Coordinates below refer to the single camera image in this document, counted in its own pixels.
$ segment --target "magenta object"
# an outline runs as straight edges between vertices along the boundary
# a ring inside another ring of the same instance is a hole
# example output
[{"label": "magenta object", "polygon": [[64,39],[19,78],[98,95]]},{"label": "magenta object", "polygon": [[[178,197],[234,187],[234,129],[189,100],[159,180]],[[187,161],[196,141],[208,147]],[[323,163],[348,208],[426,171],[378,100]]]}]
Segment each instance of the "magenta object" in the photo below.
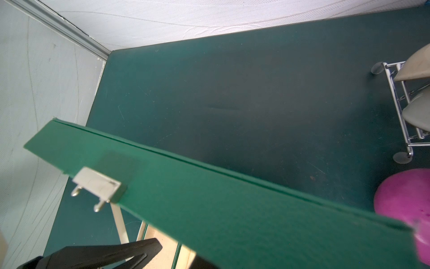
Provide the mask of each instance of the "magenta object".
[{"label": "magenta object", "polygon": [[421,262],[430,266],[430,169],[411,169],[382,182],[375,193],[375,212],[415,228]]}]

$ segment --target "white fabric wall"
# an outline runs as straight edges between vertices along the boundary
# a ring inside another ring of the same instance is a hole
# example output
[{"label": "white fabric wall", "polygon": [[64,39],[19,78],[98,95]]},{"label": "white fabric wall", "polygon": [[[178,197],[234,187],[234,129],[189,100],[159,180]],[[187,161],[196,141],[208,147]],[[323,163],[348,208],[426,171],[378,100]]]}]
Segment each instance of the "white fabric wall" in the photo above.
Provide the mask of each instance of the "white fabric wall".
[{"label": "white fabric wall", "polygon": [[53,117],[86,124],[104,62],[0,0],[3,268],[42,255],[67,176],[23,149]]},{"label": "white fabric wall", "polygon": [[401,9],[425,0],[41,0],[110,50]]}]

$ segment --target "green wooden plank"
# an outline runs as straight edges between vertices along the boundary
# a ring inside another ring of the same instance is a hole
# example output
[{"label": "green wooden plank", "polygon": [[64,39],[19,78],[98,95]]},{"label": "green wooden plank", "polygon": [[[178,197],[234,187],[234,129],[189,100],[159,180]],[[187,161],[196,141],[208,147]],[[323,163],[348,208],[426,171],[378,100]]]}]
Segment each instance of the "green wooden plank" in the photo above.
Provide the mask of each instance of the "green wooden plank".
[{"label": "green wooden plank", "polygon": [[221,268],[418,267],[412,229],[370,212],[56,119],[25,148],[126,184],[122,208]]}]

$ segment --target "rack wheel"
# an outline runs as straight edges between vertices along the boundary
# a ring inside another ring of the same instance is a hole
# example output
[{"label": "rack wheel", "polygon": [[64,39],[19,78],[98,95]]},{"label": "rack wheel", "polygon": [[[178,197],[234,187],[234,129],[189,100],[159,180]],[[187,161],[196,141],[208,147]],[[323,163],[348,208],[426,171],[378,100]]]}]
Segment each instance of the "rack wheel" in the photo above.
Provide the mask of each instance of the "rack wheel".
[{"label": "rack wheel", "polygon": [[372,68],[370,69],[370,72],[374,75],[380,74],[384,71],[384,66],[382,65],[382,62],[375,63]]},{"label": "rack wheel", "polygon": [[393,160],[398,164],[407,164],[412,161],[412,157],[407,152],[397,152],[393,155]]}]

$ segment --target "metal bracket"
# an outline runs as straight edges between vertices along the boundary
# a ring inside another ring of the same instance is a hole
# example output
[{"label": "metal bracket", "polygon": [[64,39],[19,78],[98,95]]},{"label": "metal bracket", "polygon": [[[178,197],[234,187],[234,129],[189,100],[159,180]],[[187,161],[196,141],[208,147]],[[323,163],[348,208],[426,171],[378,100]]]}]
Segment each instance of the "metal bracket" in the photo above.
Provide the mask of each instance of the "metal bracket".
[{"label": "metal bracket", "polygon": [[88,167],[83,167],[72,181],[77,184],[72,196],[78,195],[81,189],[86,189],[99,197],[99,203],[94,206],[95,212],[99,212],[105,203],[109,203],[121,186],[121,182]]}]

